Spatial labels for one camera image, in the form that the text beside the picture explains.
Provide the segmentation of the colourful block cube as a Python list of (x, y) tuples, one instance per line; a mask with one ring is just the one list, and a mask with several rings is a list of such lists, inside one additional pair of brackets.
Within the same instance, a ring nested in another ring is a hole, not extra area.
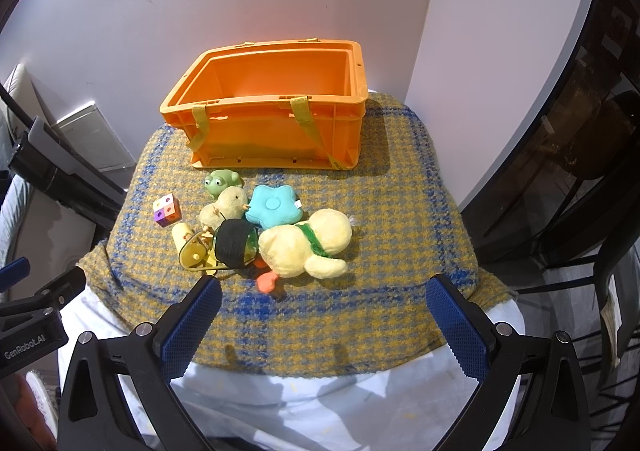
[(181, 219), (179, 200), (174, 193), (165, 194), (153, 202), (153, 219), (157, 225), (167, 227)]

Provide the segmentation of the yellow plastic toy cup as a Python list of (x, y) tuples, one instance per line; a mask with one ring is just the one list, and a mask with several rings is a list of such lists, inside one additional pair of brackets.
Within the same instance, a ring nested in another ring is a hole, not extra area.
[(189, 272), (204, 272), (212, 277), (218, 272), (214, 254), (214, 234), (208, 228), (194, 231), (179, 222), (171, 229), (180, 267)]

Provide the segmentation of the small yellow plush chick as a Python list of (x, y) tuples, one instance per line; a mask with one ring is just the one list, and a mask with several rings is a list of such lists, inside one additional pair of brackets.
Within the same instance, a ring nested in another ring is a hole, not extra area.
[(237, 186), (224, 189), (214, 203), (201, 209), (198, 220), (204, 228), (216, 231), (228, 219), (240, 219), (248, 208), (247, 192)]

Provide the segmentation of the green rubber frog toy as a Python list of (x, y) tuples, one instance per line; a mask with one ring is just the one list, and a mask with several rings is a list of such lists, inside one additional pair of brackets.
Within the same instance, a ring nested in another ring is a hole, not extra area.
[(229, 187), (243, 187), (244, 182), (240, 174), (235, 171), (228, 170), (215, 170), (210, 172), (204, 180), (204, 187), (206, 191), (214, 198), (217, 199), (219, 194), (228, 189)]

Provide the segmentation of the yellow plush duck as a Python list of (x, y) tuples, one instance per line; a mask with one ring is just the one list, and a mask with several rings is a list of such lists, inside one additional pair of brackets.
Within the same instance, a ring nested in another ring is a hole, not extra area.
[(322, 208), (303, 222), (280, 225), (259, 234), (259, 255), (269, 271), (256, 279), (257, 289), (274, 291), (279, 279), (306, 273), (317, 280), (345, 275), (347, 263), (338, 258), (352, 241), (352, 222), (333, 208)]

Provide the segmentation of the teal star plush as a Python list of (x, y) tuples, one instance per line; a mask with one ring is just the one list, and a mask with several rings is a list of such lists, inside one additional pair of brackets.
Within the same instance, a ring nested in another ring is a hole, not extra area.
[(257, 186), (245, 212), (248, 222), (259, 225), (264, 230), (280, 225), (293, 225), (302, 217), (302, 203), (289, 185)]

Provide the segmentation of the black grey stand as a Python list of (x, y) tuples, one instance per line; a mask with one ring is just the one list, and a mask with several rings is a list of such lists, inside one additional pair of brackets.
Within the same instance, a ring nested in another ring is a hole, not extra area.
[(112, 230), (126, 192), (80, 156), (39, 116), (32, 118), (1, 90), (6, 107), (26, 127), (15, 142), (9, 169), (37, 190), (94, 224)]

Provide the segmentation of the white bed sheet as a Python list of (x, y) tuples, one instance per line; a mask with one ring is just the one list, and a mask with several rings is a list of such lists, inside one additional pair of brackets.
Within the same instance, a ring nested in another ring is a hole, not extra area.
[(266, 450), (431, 450), (476, 385), (448, 347), (390, 371), (320, 379), (191, 363), (171, 383), (205, 436)]

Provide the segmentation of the black chair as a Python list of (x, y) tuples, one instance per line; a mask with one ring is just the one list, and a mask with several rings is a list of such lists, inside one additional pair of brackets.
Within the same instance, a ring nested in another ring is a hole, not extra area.
[(569, 265), (575, 267), (590, 263), (592, 271), (587, 277), (570, 281), (518, 289), (518, 295), (546, 294), (591, 286), (598, 305), (601, 350), (589, 356), (588, 364), (582, 367), (585, 375), (598, 373), (598, 388), (620, 365), (626, 351), (631, 349), (631, 340), (639, 330), (639, 268), (632, 266), (629, 257), (638, 257), (636, 243), (639, 241), (639, 212), (624, 214), (608, 231), (598, 252), (579, 257)]

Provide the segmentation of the yellow blue woven blanket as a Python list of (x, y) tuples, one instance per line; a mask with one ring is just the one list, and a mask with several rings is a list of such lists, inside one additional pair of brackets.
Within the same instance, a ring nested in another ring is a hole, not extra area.
[[(392, 96), (367, 101), (352, 170), (247, 168), (241, 178), (247, 194), (290, 187), (303, 216), (272, 228), (224, 217), (206, 235), (228, 257), (252, 239), (258, 257), (216, 273), (224, 298), (195, 356), (204, 367), (305, 379), (380, 372), (442, 346), (425, 299), (433, 275), (483, 309), (510, 297), (476, 259), (425, 125)], [(160, 127), (110, 235), (81, 258), (91, 291), (126, 327), (157, 319), (198, 281), (180, 257), (214, 206), (204, 180), (184, 133)]]

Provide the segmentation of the orange plastic storage crate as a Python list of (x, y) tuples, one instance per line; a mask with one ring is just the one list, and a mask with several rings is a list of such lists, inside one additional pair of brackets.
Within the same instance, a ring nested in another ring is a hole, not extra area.
[(160, 105), (196, 168), (348, 171), (369, 98), (354, 41), (287, 40), (203, 52)]

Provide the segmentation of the white wall panel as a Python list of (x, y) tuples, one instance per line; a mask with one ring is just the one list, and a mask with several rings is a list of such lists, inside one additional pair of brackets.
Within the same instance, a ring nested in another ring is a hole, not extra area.
[(134, 158), (93, 100), (57, 120), (53, 129), (100, 172), (134, 167)]

